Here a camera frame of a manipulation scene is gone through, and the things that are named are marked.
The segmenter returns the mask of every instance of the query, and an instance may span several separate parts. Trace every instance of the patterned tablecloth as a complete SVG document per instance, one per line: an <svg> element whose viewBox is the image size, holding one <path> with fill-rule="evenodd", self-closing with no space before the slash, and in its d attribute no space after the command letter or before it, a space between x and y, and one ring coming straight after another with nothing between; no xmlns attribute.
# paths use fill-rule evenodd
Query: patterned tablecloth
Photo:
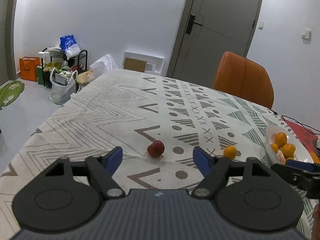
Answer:
<svg viewBox="0 0 320 240"><path fill-rule="evenodd" d="M272 111L238 97L175 79L113 70L48 118L12 160L0 178L0 239L19 230L11 209L14 195L62 155L78 161L121 146L124 157L113 178L126 192L191 191L203 179L192 160L194 146L221 155L234 145L237 161L254 156L269 165L263 147L268 124L292 132ZM146 152L155 140L165 145L163 158ZM310 237L316 202L299 193L305 210L298 230Z"/></svg>

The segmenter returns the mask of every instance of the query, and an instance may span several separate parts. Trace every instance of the small red fruit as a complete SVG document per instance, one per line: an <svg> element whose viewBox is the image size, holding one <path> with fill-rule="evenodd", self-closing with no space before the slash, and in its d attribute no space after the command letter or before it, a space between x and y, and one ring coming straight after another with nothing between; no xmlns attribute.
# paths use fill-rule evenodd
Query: small red fruit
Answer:
<svg viewBox="0 0 320 240"><path fill-rule="evenodd" d="M159 157L164 153L164 144L162 141L155 141L147 148L148 154L152 157Z"/></svg>

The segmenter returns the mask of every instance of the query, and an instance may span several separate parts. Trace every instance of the white bowl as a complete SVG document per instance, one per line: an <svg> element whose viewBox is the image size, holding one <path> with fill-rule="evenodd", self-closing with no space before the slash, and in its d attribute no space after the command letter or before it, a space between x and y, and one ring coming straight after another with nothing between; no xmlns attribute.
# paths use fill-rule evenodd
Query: white bowl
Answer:
<svg viewBox="0 0 320 240"><path fill-rule="evenodd" d="M287 135L288 143L292 143L296 147L296 151L294 152L295 156L297 157L298 161L306 162L306 163L313 163L313 159L311 158L310 154L308 153L307 149L302 145L302 143L292 134L290 134L285 129L276 126L276 125L268 125L266 127L266 141L265 141L265 148L267 150L267 154L272 162L281 163L273 149L271 148L270 144L274 143L274 135L277 133L284 132Z"/></svg>

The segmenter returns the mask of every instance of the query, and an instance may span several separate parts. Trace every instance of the door handle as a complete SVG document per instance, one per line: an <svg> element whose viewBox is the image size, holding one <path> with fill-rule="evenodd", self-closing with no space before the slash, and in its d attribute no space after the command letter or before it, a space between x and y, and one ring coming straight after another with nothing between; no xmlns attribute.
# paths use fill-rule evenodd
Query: door handle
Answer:
<svg viewBox="0 0 320 240"><path fill-rule="evenodd" d="M186 29L186 34L191 34L193 24L197 24L199 26L202 26L201 23L195 22L195 19L196 19L196 16L191 14L190 18L189 18L187 29Z"/></svg>

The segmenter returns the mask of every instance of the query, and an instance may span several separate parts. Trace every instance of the gray ribbed surface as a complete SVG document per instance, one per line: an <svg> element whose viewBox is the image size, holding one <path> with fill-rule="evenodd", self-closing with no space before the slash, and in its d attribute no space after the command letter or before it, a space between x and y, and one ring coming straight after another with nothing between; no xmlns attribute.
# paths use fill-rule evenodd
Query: gray ribbed surface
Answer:
<svg viewBox="0 0 320 240"><path fill-rule="evenodd" d="M185 190L138 190L111 200L85 226L60 235L23 230L14 240L267 240L304 239L294 230L263 236L245 232L219 217L209 201L191 198Z"/></svg>

